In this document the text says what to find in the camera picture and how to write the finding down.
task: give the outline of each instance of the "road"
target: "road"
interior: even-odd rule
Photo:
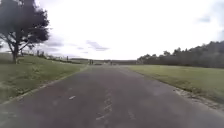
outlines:
[[[92,67],[0,106],[0,128],[224,128],[220,113],[119,67]]]

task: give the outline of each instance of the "white cloud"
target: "white cloud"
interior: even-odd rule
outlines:
[[[136,59],[191,48],[216,40],[221,28],[217,18],[199,21],[220,0],[39,1],[48,10],[52,34],[63,41],[58,52],[87,58]],[[109,49],[91,49],[87,40]]]

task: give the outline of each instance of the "leafy tree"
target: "leafy tree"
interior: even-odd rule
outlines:
[[[170,54],[164,51],[163,55],[141,56],[141,64],[162,64],[196,66],[207,68],[224,68],[224,41],[210,42],[207,45],[181,50],[177,48]]]
[[[48,24],[47,12],[34,0],[1,0],[0,39],[8,44],[14,63],[19,51],[48,40]]]

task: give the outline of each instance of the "tree trunk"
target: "tree trunk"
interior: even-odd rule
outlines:
[[[17,64],[18,63],[18,61],[17,61],[18,53],[19,53],[19,47],[18,46],[15,46],[14,47],[14,51],[12,51],[12,59],[13,59],[13,63],[14,64]]]

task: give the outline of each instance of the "lawn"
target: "lawn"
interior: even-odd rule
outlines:
[[[0,103],[84,67],[33,56],[21,57],[19,64],[10,63],[10,59],[9,54],[0,54]]]
[[[224,69],[158,65],[128,68],[218,103],[224,103]]]

